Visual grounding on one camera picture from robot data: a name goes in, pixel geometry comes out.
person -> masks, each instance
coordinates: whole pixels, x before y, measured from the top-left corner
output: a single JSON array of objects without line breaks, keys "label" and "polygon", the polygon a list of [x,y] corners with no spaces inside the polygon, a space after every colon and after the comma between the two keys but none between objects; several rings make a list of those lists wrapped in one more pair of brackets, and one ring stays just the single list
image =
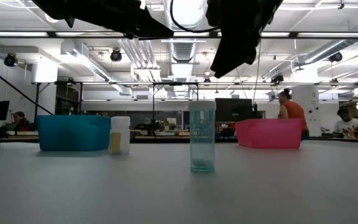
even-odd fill
[{"label": "person", "polygon": [[18,111],[13,114],[13,120],[15,125],[15,131],[30,131],[32,129],[30,122],[25,118],[24,113],[21,111]]},{"label": "person", "polygon": [[302,138],[309,137],[309,129],[306,123],[305,113],[303,108],[294,101],[291,101],[291,95],[289,89],[284,89],[278,94],[278,101],[280,102],[280,119],[292,119],[298,118],[302,120]]},{"label": "person", "polygon": [[358,131],[358,119],[352,118],[349,111],[345,108],[341,108],[337,112],[341,120],[335,124],[333,135],[337,138],[355,139],[358,135],[354,132]]}]

table surface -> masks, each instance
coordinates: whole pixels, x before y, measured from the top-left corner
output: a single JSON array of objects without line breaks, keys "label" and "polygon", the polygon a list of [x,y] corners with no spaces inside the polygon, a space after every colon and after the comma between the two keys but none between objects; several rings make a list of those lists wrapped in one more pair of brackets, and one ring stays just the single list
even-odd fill
[{"label": "table surface", "polygon": [[2,223],[358,223],[358,143],[300,151],[216,145],[216,171],[190,171],[188,144],[129,155],[0,144]]}]

black cable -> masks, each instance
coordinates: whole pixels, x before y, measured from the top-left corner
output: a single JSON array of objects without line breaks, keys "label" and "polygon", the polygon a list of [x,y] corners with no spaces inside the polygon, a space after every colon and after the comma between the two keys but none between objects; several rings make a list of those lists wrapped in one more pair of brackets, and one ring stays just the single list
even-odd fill
[{"label": "black cable", "polygon": [[216,31],[216,30],[219,29],[219,27],[213,27],[213,28],[206,29],[206,30],[192,30],[192,29],[187,29],[186,27],[183,27],[183,26],[180,25],[180,24],[175,20],[175,18],[173,17],[173,0],[171,0],[170,14],[171,14],[172,22],[173,22],[177,27],[179,27],[180,29],[182,29],[182,30],[184,30],[184,31],[186,31],[186,32],[192,32],[192,33],[195,33],[195,34],[199,34],[199,33],[204,33],[204,32],[212,32],[212,31]]},{"label": "black cable", "polygon": [[24,98],[28,99],[31,103],[39,106],[41,109],[43,109],[45,112],[47,112],[50,115],[53,115],[53,113],[49,112],[49,110],[45,109],[43,106],[39,105],[38,103],[36,103],[34,100],[31,100],[28,96],[26,96],[23,92],[21,92],[18,88],[16,88],[14,85],[12,85],[11,83],[9,83],[6,79],[4,79],[2,76],[0,76],[0,79],[2,81],[4,81],[4,83],[8,84],[10,87],[12,87],[14,90],[16,90],[18,93],[20,93],[22,96],[24,96]]}]

red object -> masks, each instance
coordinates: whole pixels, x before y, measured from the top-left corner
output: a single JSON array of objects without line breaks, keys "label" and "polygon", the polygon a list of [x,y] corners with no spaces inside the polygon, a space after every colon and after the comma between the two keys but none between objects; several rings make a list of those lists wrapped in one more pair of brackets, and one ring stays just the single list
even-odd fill
[{"label": "red object", "polygon": [[257,149],[299,149],[301,119],[248,119],[236,123],[241,146]]},{"label": "red object", "polygon": [[284,103],[285,108],[288,112],[288,118],[299,118],[302,120],[302,130],[308,130],[308,124],[306,123],[305,112],[303,108],[294,101],[287,101]]}]

man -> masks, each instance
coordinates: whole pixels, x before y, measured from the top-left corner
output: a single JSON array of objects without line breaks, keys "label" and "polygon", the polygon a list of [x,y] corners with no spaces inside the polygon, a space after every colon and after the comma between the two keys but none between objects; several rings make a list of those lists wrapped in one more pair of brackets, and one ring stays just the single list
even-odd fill
[{"label": "man", "polygon": [[337,112],[338,116],[341,117],[341,120],[335,124],[334,136],[337,138],[348,138],[355,139],[358,138],[358,135],[355,135],[354,132],[358,131],[358,119],[352,118],[347,109],[339,109]]}]

